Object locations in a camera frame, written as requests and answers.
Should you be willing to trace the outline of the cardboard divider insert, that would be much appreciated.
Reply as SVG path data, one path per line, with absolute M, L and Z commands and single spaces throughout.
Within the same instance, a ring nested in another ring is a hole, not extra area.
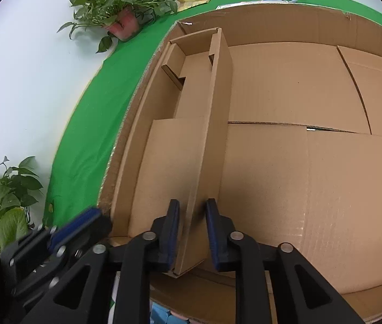
M 131 116 L 111 206 L 112 233 L 134 237 L 178 200 L 174 277 L 208 253 L 203 204 L 220 191 L 232 74 L 220 28 L 169 40 Z

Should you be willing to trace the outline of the pastel rubik cube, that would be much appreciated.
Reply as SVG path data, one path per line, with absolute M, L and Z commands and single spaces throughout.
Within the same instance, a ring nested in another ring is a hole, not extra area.
M 183 318 L 180 315 L 174 314 L 169 309 L 160 306 L 158 303 L 152 302 L 150 311 L 151 324 L 190 324 L 188 318 Z

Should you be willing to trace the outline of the green table cloth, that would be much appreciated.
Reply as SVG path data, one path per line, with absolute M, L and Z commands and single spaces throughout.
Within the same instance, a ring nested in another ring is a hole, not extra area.
M 87 86 L 53 160 L 43 215 L 61 226 L 97 202 L 116 135 L 150 58 L 175 21 L 223 4 L 255 0 L 210 0 L 159 18 L 128 42 L 120 42 Z

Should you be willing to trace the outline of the leafy plant near edge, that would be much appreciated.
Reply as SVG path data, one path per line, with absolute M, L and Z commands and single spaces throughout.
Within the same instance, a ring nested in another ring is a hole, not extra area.
M 38 203 L 42 184 L 34 172 L 35 157 L 29 156 L 18 165 L 9 165 L 4 157 L 0 166 L 0 251 L 33 230 L 31 207 Z

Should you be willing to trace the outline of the large cardboard box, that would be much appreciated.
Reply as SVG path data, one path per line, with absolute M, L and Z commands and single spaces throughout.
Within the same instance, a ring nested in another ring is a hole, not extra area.
M 257 242 L 292 244 L 362 320 L 382 320 L 382 26 L 366 18 L 255 4 L 176 22 L 132 94 L 100 207 L 111 215 L 131 116 L 166 43 L 213 28 L 233 62 L 220 213 Z M 216 274 L 209 249 L 181 276 L 154 276 L 151 297 L 203 323 L 235 320 L 233 274 Z

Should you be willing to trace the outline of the potted plant red pot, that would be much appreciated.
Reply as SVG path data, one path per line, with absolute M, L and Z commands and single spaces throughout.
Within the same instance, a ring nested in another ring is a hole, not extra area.
M 69 37 L 81 29 L 103 29 L 105 36 L 98 44 L 98 53 L 104 53 L 114 39 L 126 42 L 141 28 L 158 18 L 176 14 L 178 0 L 69 0 L 73 19 L 61 25 L 59 31 L 69 30 Z

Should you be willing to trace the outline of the yellow cloth piece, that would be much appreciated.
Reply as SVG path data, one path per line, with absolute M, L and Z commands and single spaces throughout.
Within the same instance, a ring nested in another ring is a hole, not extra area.
M 202 4 L 207 4 L 211 0 L 176 0 L 176 1 L 178 4 L 177 12 L 182 12 L 187 9 L 200 6 Z

